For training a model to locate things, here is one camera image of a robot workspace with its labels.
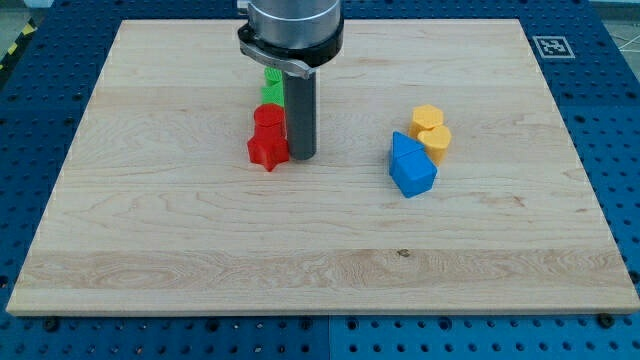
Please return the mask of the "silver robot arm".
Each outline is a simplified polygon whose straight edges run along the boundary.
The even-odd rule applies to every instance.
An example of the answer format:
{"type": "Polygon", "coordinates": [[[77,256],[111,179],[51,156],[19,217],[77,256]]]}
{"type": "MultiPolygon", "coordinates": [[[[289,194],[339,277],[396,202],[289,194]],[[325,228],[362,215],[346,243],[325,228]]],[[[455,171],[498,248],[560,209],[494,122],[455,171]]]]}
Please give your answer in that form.
{"type": "Polygon", "coordinates": [[[238,31],[243,55],[290,76],[310,79],[342,47],[340,0],[237,0],[247,23],[238,31]]]}

